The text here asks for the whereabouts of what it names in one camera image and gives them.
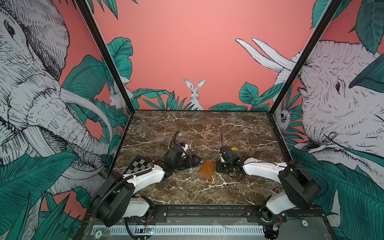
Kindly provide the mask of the brown leather card holder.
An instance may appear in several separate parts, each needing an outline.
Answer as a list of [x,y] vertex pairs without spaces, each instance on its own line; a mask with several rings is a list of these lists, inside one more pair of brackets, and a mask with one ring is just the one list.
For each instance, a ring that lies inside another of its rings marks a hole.
[[205,161],[203,166],[199,170],[199,174],[208,180],[212,178],[215,172],[216,164],[211,161]]

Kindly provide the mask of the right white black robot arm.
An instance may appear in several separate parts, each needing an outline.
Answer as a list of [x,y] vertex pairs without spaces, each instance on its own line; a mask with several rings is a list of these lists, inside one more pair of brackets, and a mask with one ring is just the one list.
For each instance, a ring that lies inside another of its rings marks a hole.
[[242,158],[236,148],[222,147],[217,172],[225,174],[245,174],[273,180],[281,184],[284,190],[270,197],[262,206],[261,212],[277,216],[284,211],[300,208],[309,209],[321,190],[319,181],[312,172],[298,161],[274,163]]

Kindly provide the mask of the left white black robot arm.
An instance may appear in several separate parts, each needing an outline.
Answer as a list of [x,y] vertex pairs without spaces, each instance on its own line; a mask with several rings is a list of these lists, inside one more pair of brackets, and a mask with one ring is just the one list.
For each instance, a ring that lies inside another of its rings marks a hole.
[[170,147],[160,160],[135,173],[114,173],[107,177],[91,199],[92,218],[106,227],[115,225],[122,218],[139,217],[148,222],[155,215],[154,204],[145,198],[134,198],[135,193],[169,178],[174,172],[198,166],[197,155],[187,154],[184,143]]

